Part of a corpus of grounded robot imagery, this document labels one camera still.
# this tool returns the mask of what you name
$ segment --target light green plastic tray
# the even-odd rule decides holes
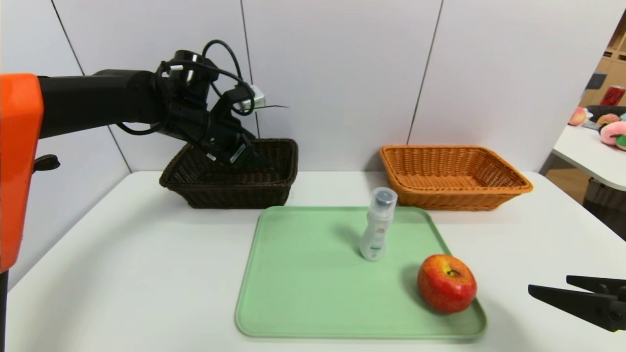
[[[396,209],[387,253],[361,256],[367,208],[272,207],[257,224],[235,320],[252,337],[468,339],[487,319],[478,301],[433,311],[417,291],[418,269],[450,251],[427,213]]]

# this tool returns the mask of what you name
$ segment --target plush toy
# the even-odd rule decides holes
[[[617,145],[620,149],[626,150],[626,145],[620,147],[618,138],[626,135],[626,121],[619,121],[603,125],[599,129],[600,141],[608,145]],[[626,144],[626,138],[620,140],[620,143]]]
[[[618,122],[618,121],[622,121],[619,116],[617,116],[614,113],[608,113],[606,115],[600,116],[600,118],[598,119],[596,124],[597,125],[605,125],[607,123],[613,123],[613,122]]]
[[[617,137],[615,142],[617,142],[617,144],[615,144],[616,147],[618,147],[621,150],[626,150],[626,135],[621,135]]]
[[[570,126],[579,126],[582,125],[583,122],[587,119],[586,109],[581,108],[580,106],[574,109],[574,113],[572,117],[570,117],[570,121],[567,123]]]

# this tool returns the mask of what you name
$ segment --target wicker basket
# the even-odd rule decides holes
[[[298,144],[291,139],[257,139],[252,146],[271,166],[232,169],[185,145],[167,165],[159,183],[183,196],[194,208],[284,205],[298,171]]]
[[[583,206],[626,240],[626,192],[590,179]]]
[[[622,116],[626,113],[626,106],[613,106],[613,105],[587,105],[587,111],[593,114],[593,117],[589,118],[591,122],[598,122],[598,119],[602,115],[608,113],[614,113],[617,116]]]
[[[401,205],[491,210],[532,184],[496,153],[468,145],[390,145],[381,149]]]

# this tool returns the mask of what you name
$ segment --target soda can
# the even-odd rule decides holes
[[[622,86],[610,86],[606,94],[604,94],[604,98],[602,98],[600,105],[615,106],[619,104],[625,92],[626,88]]]

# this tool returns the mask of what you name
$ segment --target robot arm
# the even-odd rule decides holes
[[[218,102],[208,110],[209,89],[220,75],[235,79],[237,85],[218,93]],[[117,124],[133,135],[160,132],[184,140],[203,150],[208,158],[231,167],[264,165],[250,146],[255,136],[231,113],[253,112],[253,89],[240,75],[217,68],[204,54],[179,50],[172,60],[162,61],[155,72],[104,70],[76,77],[0,75],[0,91],[0,273],[17,260],[31,174],[46,169],[34,168],[40,138]],[[236,103],[249,108],[238,111],[233,107]],[[148,123],[150,128],[135,131],[124,122]]]
[[[220,95],[207,110],[209,89],[220,74],[238,81],[234,89]],[[233,104],[250,101],[254,91],[209,59],[179,50],[174,59],[149,71],[104,70],[93,76],[39,77],[44,115],[40,138],[117,124],[134,135],[160,132],[201,148],[213,160],[241,167],[254,163],[250,148],[254,135],[232,116]],[[145,131],[134,131],[124,122],[149,123]]]
[[[568,275],[566,281],[590,292],[528,285],[528,293],[603,329],[626,330],[626,280]]]

